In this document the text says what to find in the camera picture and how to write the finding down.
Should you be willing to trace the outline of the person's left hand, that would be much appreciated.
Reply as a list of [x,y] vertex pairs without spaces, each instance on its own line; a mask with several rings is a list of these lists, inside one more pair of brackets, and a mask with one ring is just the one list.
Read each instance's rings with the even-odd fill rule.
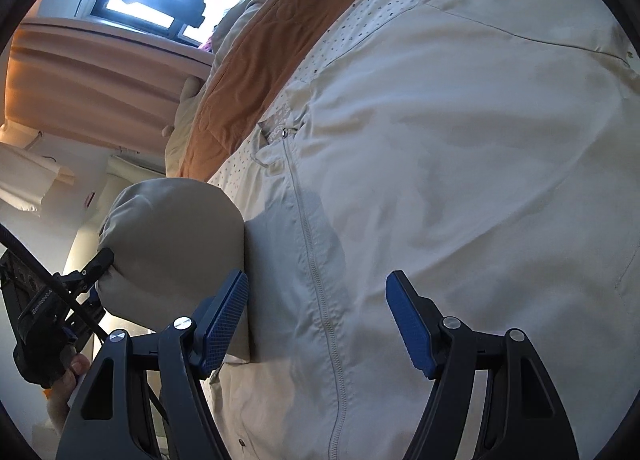
[[91,360],[83,354],[77,354],[65,373],[47,390],[47,413],[53,428],[61,435],[66,418],[70,412],[70,399],[78,382],[91,367]]

